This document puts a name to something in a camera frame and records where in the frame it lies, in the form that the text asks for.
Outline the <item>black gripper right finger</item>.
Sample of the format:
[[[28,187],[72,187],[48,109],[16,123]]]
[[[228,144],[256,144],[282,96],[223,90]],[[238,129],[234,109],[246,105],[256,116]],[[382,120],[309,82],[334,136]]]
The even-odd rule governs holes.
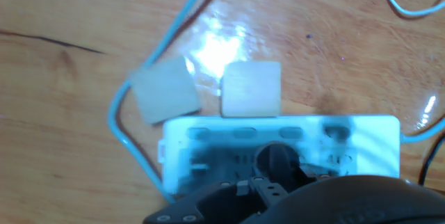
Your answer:
[[[315,182],[328,178],[331,178],[331,170],[329,168],[308,163],[299,165],[297,168],[298,182]]]

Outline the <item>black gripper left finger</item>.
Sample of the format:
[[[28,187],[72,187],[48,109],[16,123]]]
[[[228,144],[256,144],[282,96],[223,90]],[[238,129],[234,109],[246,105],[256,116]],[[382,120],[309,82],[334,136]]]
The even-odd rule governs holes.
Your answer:
[[[143,224],[253,223],[288,193],[264,177],[219,182],[147,216]]]

